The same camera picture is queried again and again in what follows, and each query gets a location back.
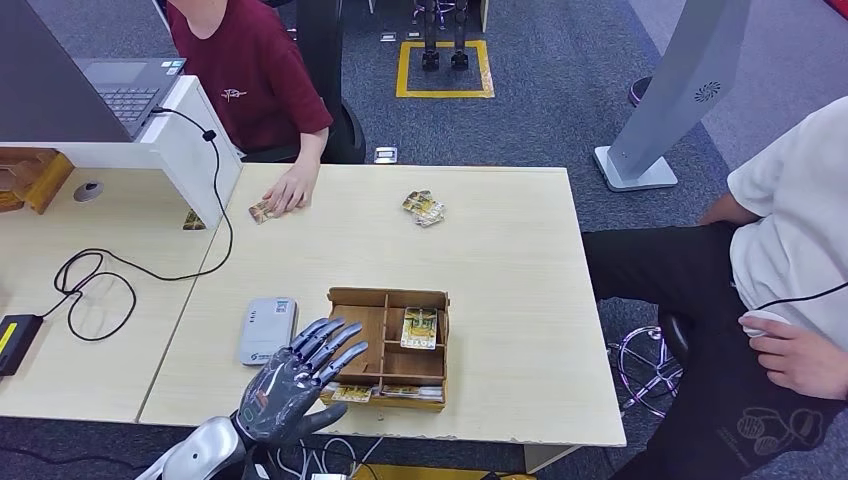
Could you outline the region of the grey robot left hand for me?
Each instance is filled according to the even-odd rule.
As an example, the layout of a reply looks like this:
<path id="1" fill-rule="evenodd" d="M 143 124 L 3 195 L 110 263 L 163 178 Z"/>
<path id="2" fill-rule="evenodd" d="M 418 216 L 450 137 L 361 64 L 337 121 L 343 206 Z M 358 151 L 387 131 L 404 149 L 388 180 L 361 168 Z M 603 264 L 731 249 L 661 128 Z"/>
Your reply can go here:
<path id="1" fill-rule="evenodd" d="M 361 330 L 359 322 L 321 318 L 299 332 L 248 384 L 231 415 L 236 431 L 250 444 L 281 446 L 341 419 L 347 412 L 343 403 L 309 410 L 344 367 L 367 350 L 366 341 L 346 345 Z"/>

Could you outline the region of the person's left hand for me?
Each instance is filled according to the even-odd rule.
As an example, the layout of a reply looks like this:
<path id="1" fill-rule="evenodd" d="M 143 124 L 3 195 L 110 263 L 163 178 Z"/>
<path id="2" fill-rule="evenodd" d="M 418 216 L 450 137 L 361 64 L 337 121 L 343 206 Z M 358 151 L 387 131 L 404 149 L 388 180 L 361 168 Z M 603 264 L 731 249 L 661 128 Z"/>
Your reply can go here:
<path id="1" fill-rule="evenodd" d="M 762 333 L 749 339 L 769 380 L 810 397 L 847 399 L 847 353 L 803 328 L 772 319 L 743 316 L 739 323 Z"/>
<path id="2" fill-rule="evenodd" d="M 311 202 L 319 171 L 319 164 L 293 164 L 269 188 L 262 200 L 275 217 L 307 206 Z"/>

